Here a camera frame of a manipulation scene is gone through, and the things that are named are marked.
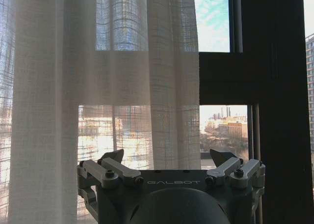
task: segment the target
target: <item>metal bracket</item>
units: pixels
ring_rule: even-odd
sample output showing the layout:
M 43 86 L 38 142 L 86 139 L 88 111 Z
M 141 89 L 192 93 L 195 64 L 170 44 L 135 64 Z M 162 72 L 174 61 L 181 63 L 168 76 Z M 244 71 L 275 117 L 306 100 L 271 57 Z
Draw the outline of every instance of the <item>metal bracket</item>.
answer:
M 241 166 L 240 159 L 231 157 L 219 167 L 208 170 L 207 181 L 211 180 L 210 182 L 211 186 L 221 186 L 224 184 L 225 177 L 230 175 L 232 171 L 238 169 L 240 166 Z
M 87 179 L 89 176 L 99 181 L 104 189 L 116 188 L 119 184 L 117 174 L 107 175 L 108 170 L 92 160 L 84 161 L 82 167 L 78 165 L 78 175 Z
M 86 209 L 98 221 L 98 204 L 95 192 L 90 187 L 84 189 L 78 188 L 78 195 L 84 198 Z
M 98 221 L 98 204 L 91 186 L 101 184 L 105 189 L 113 189 L 118 186 L 119 177 L 92 160 L 81 162 L 77 166 L 77 171 L 78 195 L 84 198 L 86 209 Z
M 144 182 L 139 170 L 130 169 L 112 158 L 103 159 L 102 167 L 117 173 L 126 186 L 141 185 Z
M 259 200 L 260 197 L 264 194 L 265 188 L 253 188 L 252 195 L 253 195 L 253 200 L 252 200 L 252 215 L 254 215 L 258 205 L 259 205 Z
M 248 182 L 260 169 L 260 162 L 256 159 L 250 159 L 243 167 L 241 172 L 232 172 L 230 174 L 231 186 L 234 188 L 245 189 Z

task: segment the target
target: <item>white linen curtain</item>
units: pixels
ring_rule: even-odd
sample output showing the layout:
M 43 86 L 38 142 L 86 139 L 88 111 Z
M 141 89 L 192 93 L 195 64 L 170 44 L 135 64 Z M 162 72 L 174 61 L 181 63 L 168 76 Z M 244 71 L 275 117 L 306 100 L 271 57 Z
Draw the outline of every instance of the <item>white linen curtain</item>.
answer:
M 199 169 L 194 0 L 0 0 L 0 222 L 95 223 L 76 165 Z

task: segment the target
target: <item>logo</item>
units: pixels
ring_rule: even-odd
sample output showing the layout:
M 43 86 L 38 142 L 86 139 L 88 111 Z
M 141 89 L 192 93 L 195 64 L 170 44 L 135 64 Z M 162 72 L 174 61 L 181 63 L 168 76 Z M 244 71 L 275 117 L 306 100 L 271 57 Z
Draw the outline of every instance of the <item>logo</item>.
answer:
M 182 184 L 199 184 L 201 181 L 148 181 L 151 185 L 182 185 Z

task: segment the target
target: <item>blue sky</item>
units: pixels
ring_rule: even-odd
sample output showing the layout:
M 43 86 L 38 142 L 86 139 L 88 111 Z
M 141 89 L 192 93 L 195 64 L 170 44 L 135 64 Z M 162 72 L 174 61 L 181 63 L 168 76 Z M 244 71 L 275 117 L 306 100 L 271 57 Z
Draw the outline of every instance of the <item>blue sky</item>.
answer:
M 228 0 L 195 0 L 200 52 L 229 52 Z

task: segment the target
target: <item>brown building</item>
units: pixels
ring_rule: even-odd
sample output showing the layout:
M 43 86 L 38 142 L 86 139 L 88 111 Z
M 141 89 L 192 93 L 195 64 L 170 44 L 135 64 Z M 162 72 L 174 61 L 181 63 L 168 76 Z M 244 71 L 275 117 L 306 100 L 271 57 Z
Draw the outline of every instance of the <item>brown building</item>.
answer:
M 229 135 L 235 138 L 242 137 L 242 124 L 240 122 L 229 122 L 228 123 Z
M 235 138 L 248 138 L 247 123 L 229 122 L 228 132 L 232 137 L 235 137 Z

